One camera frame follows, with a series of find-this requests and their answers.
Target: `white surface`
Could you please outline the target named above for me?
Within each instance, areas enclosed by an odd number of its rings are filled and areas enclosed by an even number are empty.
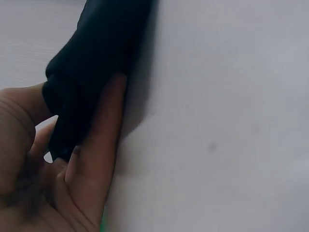
[[[1,87],[43,80],[81,6],[1,0]],[[161,0],[110,231],[308,231],[308,11],[305,0]]]

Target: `skin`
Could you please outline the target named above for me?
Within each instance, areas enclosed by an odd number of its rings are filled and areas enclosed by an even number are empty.
[[[0,92],[0,231],[98,232],[112,180],[126,77],[102,92],[91,130],[67,164],[44,161],[54,123],[42,85]]]

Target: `dark spot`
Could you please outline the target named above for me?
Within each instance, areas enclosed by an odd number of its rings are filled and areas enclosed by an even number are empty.
[[[209,145],[208,145],[208,152],[213,154],[217,151],[218,149],[218,144],[216,142],[211,142]]]

